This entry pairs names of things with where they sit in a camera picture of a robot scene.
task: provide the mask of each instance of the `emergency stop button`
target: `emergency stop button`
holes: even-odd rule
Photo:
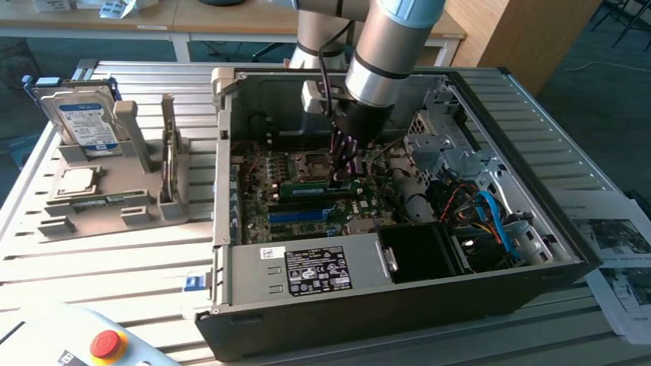
[[[91,340],[90,355],[102,359],[110,358],[114,356],[121,346],[122,340],[119,339],[119,335],[111,330],[105,330],[97,334]]]

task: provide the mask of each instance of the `chair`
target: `chair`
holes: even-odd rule
[[[636,2],[637,4],[640,4],[640,10],[632,16],[632,19],[628,21],[624,29],[621,30],[621,33],[618,34],[617,40],[612,44],[613,48],[617,45],[618,41],[625,37],[625,35],[626,35],[628,31],[632,29],[634,23],[640,20],[642,13],[648,10],[648,7],[651,6],[651,0],[632,0],[632,1]],[[601,2],[601,4],[598,5],[598,9],[601,9],[602,6],[608,5],[609,10],[605,13],[605,15],[602,16],[602,18],[598,20],[598,22],[593,25],[592,31],[598,27],[598,25],[602,23],[605,18],[608,18],[613,12],[617,12],[617,16],[614,18],[614,21],[618,22],[618,18],[621,17],[621,14],[624,13],[624,8],[628,6],[629,2],[630,2],[630,0],[616,0],[616,2],[608,2],[606,0],[604,0]],[[644,29],[645,31],[648,31],[651,28],[646,26],[645,28],[636,28],[636,29]],[[646,43],[646,47],[644,48],[644,51],[646,51],[649,47],[651,47],[651,41]]]

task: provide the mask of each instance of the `blue tab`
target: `blue tab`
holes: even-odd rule
[[[186,276],[183,292],[201,291],[205,289],[205,276]]]

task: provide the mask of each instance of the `barcode sticker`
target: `barcode sticker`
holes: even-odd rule
[[[274,246],[273,248],[259,248],[259,259],[278,259],[285,257],[283,246]]]

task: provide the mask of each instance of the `power supply label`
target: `power supply label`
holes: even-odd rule
[[[283,263],[293,296],[353,288],[344,248],[340,246],[283,252]]]

